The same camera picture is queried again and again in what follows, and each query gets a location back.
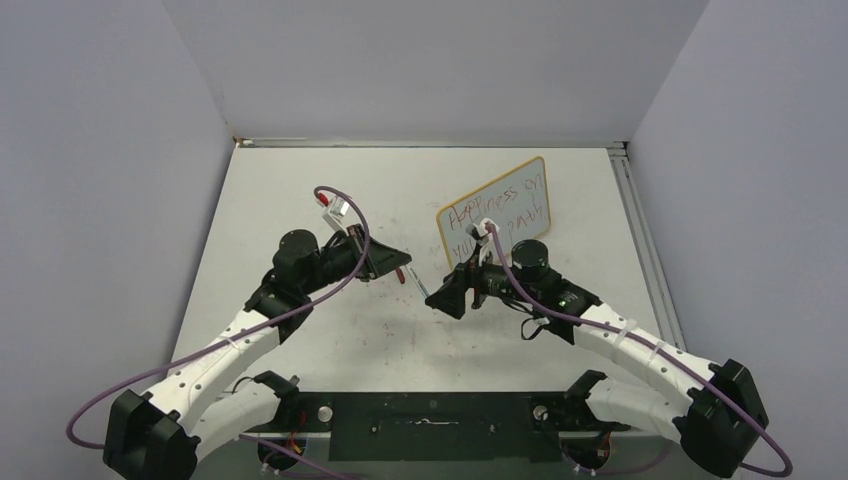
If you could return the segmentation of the silver marker pen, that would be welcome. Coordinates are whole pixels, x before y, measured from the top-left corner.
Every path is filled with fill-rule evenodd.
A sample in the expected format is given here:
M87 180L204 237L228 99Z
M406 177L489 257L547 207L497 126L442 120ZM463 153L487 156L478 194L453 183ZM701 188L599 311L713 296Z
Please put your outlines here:
M420 291L422 297L424 299L428 298L429 297L429 291L427 290L425 284L423 283L423 281L421 280L421 278L419 277L417 272L414 270L414 268L412 266L407 266L406 269L407 269L409 275L411 276L413 283L416 285L417 289Z

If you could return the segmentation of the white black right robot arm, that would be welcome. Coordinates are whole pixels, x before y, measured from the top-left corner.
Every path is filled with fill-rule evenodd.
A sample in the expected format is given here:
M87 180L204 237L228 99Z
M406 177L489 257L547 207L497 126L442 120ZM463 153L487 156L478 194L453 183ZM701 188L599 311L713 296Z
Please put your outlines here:
M733 359L718 364L697 357L642 329L554 270L540 241L519 242L509 267L496 264L492 253L477 247L425 303L460 319L468 291L475 308L488 297L509 306L530 306L541 330L610 360L642 381L637 387L601 372L586 372L565 402L567 418L579 428L598 421L632 426L677 443L703 470L730 478L768 426L747 367Z

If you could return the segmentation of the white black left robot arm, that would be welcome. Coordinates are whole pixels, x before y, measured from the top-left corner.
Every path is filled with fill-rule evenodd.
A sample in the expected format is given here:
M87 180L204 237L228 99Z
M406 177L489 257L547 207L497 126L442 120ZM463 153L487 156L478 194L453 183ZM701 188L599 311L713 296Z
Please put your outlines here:
M379 279L412 257L355 224L325 246L304 229L286 233L260 286L219 338L142 394L112 403L103 462L125 479L188 479L209 453L262 424L282 431L298 416L298 389L274 372L230 397L224 390L285 342L314 309L311 294L344 280Z

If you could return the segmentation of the yellow-framed whiteboard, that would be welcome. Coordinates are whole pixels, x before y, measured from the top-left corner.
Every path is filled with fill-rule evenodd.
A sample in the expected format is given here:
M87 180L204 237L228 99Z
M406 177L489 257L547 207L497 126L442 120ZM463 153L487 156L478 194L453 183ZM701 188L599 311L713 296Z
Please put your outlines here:
M466 229L484 219L501 228L499 238L505 252L550 228L546 162L542 157L514 167L438 211L436 222L450 269L471 256L475 241Z

